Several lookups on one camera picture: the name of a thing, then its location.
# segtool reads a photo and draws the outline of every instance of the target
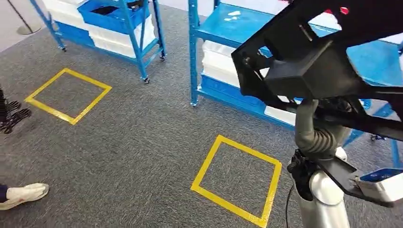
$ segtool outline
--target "white sneaker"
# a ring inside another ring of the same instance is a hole
[[[49,185],[42,183],[30,184],[25,187],[9,188],[7,190],[8,200],[0,203],[0,210],[11,209],[21,203],[36,201],[49,192]]]

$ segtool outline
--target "shelf frame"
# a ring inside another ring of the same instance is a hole
[[[145,27],[145,14],[143,17],[143,22],[142,22],[142,32],[141,32],[141,37],[140,37],[140,46],[137,44],[136,41],[136,37],[134,35],[134,29],[135,27],[133,26],[131,20],[130,20],[130,16],[128,14],[129,9],[127,8],[127,2],[132,2],[133,0],[97,0],[106,4],[109,4],[111,6],[116,6],[118,7],[124,16],[124,21],[127,27],[127,31],[130,37],[130,41],[133,45],[133,49],[134,49],[134,53],[136,55],[136,58],[132,58],[132,57],[128,57],[128,56],[124,56],[124,55],[120,55],[118,53],[115,52],[111,52],[105,49],[101,49],[92,45],[87,44],[86,42],[80,40],[79,38],[75,38],[75,37],[71,37],[71,36],[67,36],[59,31],[55,31],[53,26],[52,26],[52,17],[51,14],[48,13],[48,17],[45,16],[44,12],[41,10],[41,8],[38,6],[36,0],[29,0],[31,2],[31,4],[33,5],[33,7],[35,8],[35,10],[37,11],[37,13],[39,14],[39,16],[41,17],[41,19],[43,20],[43,22],[45,23],[46,27],[49,29],[49,32],[51,33],[52,37],[54,38],[54,40],[57,42],[58,47],[60,49],[62,49],[63,51],[66,51],[66,45],[63,43],[62,39],[65,40],[69,40],[73,43],[76,44],[80,44],[83,45],[85,47],[90,47],[93,48],[97,51],[100,51],[102,53],[106,53],[115,57],[118,57],[120,59],[124,59],[126,61],[129,61],[133,64],[136,64],[139,68],[140,71],[140,79],[144,82],[149,82],[149,78],[148,78],[148,74],[146,71],[146,67],[151,63],[151,61],[158,55],[160,54],[160,60],[164,61],[165,57],[166,57],[166,48],[165,48],[165,41],[164,41],[164,35],[163,35],[163,30],[162,30],[162,21],[161,21],[161,16],[160,16],[160,10],[159,10],[159,3],[158,0],[152,0],[153,5],[154,5],[154,12],[155,12],[155,20],[157,22],[157,31],[158,31],[158,38],[154,39],[149,45],[147,45],[144,49],[143,49],[143,45],[144,45],[144,27]],[[145,3],[144,4],[144,9],[148,10],[148,0],[144,0]],[[159,45],[158,49],[156,51],[154,51],[154,53],[146,60],[143,61],[144,56],[151,51],[151,49],[155,46],[155,45]]]

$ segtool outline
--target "gray carpet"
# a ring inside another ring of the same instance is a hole
[[[0,54],[6,95],[23,100],[68,67],[112,86],[77,125],[36,107],[10,135],[1,135],[0,182],[46,182],[41,201],[0,212],[0,227],[256,227],[190,190],[218,134],[280,160],[295,148],[293,133],[217,102],[189,105],[187,13],[161,6],[168,58],[148,67],[151,83],[130,63],[68,43],[57,49],[43,30]],[[99,92],[87,83],[59,79],[38,100],[76,115]],[[350,161],[368,171],[391,166],[388,142],[368,135],[347,148]],[[262,211],[272,167],[221,146],[201,185],[248,210]],[[282,170],[268,227],[285,227],[291,181]],[[354,228],[403,227],[403,208],[385,209],[346,197]],[[300,227],[296,201],[291,227]]]

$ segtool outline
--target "shelf leg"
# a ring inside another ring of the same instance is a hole
[[[143,44],[144,44],[144,29],[145,29],[145,12],[148,10],[148,1],[146,1],[146,4],[143,6],[143,22],[141,23],[141,37],[140,37],[140,50],[143,52]]]
[[[58,46],[60,49],[62,49],[63,51],[66,50],[66,46],[64,45],[64,43],[62,42],[62,40],[60,39],[60,37],[58,37],[55,34],[55,30],[52,27],[52,21],[48,20],[45,15],[43,14],[42,10],[40,9],[40,7],[38,6],[37,2],[35,0],[29,0],[31,2],[31,4],[34,6],[35,10],[37,11],[37,13],[39,14],[39,16],[42,18],[43,22],[45,23],[46,27],[49,29],[50,34],[53,36],[53,38],[55,39],[55,41],[58,43]]]
[[[385,104],[382,106],[380,109],[378,109],[373,116],[378,116],[378,117],[383,117],[386,118],[390,116],[393,113],[392,107],[390,106],[389,103]],[[353,130],[350,134],[350,137],[345,141],[343,147],[347,146],[348,144],[352,143],[354,140],[356,140],[358,137],[363,135],[364,132],[359,131],[359,130]]]
[[[220,3],[221,0],[214,0],[214,9],[217,8]]]
[[[400,162],[399,148],[397,146],[397,141],[391,139],[392,146],[392,160],[394,168],[403,168],[403,164]]]
[[[399,55],[402,55],[403,54],[403,41],[399,44],[398,50],[399,50]]]
[[[197,37],[195,29],[199,27],[199,15],[197,13],[197,1],[189,0],[189,50],[190,50],[190,104],[197,105]]]
[[[164,35],[163,35],[163,30],[162,30],[162,22],[161,22],[161,15],[160,15],[160,5],[158,3],[158,0],[153,0],[153,5],[154,5],[154,12],[155,12],[155,20],[157,21],[159,45],[160,45],[160,48],[163,49],[161,51],[161,57],[165,57],[166,56],[166,48],[165,48],[165,40],[164,40]]]
[[[137,65],[138,65],[138,68],[139,68],[140,73],[141,73],[140,79],[143,80],[144,82],[148,83],[149,79],[148,79],[147,72],[145,71],[145,66],[144,66],[143,58],[142,58],[143,57],[142,56],[143,52],[140,51],[140,48],[139,48],[139,46],[137,44],[137,40],[136,40],[136,37],[134,35],[134,26],[133,26],[132,21],[130,20],[129,14],[127,13],[129,9],[127,8],[127,5],[123,0],[119,0],[119,4],[120,4],[120,10],[122,10],[122,12],[123,12],[126,27],[129,30],[128,33],[129,33],[130,40],[131,40],[132,45],[133,45],[134,53],[136,55]]]

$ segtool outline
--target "yellow floor marking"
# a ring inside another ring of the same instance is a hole
[[[67,114],[64,114],[52,107],[47,106],[46,104],[41,103],[40,101],[37,101],[34,99],[34,97],[36,95],[38,95],[42,90],[44,90],[46,87],[48,87],[52,82],[56,81],[56,79],[58,79],[60,76],[62,76],[64,73],[69,73],[74,77],[78,77],[81,80],[84,80],[86,82],[92,83],[98,87],[101,87],[104,89],[104,91],[97,97],[95,98],[94,101],[92,101],[89,106],[87,108],[84,109],[84,111],[82,111],[76,118],[70,117]],[[108,92],[109,90],[111,90],[112,87],[104,84],[102,82],[99,82],[97,80],[94,80],[90,77],[87,77],[85,75],[82,75],[76,71],[70,70],[68,68],[64,68],[63,70],[61,70],[59,73],[57,73],[55,76],[53,76],[53,78],[51,78],[49,81],[47,81],[45,84],[43,84],[41,87],[39,87],[35,92],[33,92],[31,95],[29,95],[27,98],[25,98],[25,101],[30,103],[33,106],[36,106],[64,121],[67,121],[69,123],[71,123],[72,125],[75,125],[79,120],[81,120],[81,118],[84,117],[85,114],[87,114]]]
[[[214,193],[200,187],[200,183],[203,179],[203,176],[206,174],[206,171],[208,169],[208,167],[210,166],[210,163],[215,155],[215,153],[217,152],[219,146],[221,143],[226,143],[230,146],[233,146],[239,150],[242,150],[246,153],[249,153],[255,157],[258,157],[260,159],[263,159],[269,163],[274,164],[274,172],[273,172],[273,176],[271,178],[271,182],[270,182],[270,186],[269,186],[269,193],[266,197],[266,202],[265,205],[263,207],[263,213],[262,216],[256,217],[252,214],[250,214],[249,212],[233,205],[232,203],[224,200],[223,198],[215,195]],[[276,190],[277,190],[277,185],[278,185],[278,180],[280,178],[280,173],[281,173],[281,163],[274,158],[271,158],[265,154],[262,154],[254,149],[251,149],[247,146],[244,146],[238,142],[235,142],[231,139],[227,139],[222,135],[218,135],[213,146],[211,147],[209,153],[207,154],[206,159],[204,160],[203,165],[200,168],[199,173],[196,175],[196,178],[193,181],[193,184],[191,186],[191,190],[201,194],[202,196],[208,198],[209,200],[217,203],[218,205],[224,207],[225,209],[231,211],[232,213],[237,214],[238,216],[241,216],[242,218],[262,227],[265,228],[267,226],[267,223],[269,221],[269,216],[270,216],[270,212],[271,212],[271,207],[273,205],[273,201],[274,201],[274,196],[276,195]]]

